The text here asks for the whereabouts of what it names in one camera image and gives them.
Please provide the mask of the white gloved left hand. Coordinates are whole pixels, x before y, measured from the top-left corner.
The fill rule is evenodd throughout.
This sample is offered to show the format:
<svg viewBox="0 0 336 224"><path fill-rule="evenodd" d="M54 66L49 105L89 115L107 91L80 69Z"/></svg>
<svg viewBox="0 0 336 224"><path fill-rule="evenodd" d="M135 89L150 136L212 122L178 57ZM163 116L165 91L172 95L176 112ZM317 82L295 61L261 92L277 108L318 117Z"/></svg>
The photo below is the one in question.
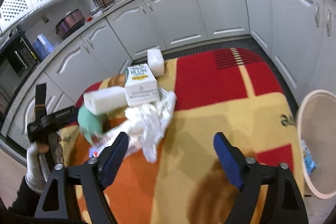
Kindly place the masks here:
<svg viewBox="0 0 336 224"><path fill-rule="evenodd" d="M27 149L27 172L25 181L28 187L37 194L42 194L50 170L44 158L49 151L49 146L44 143L34 142Z"/></svg>

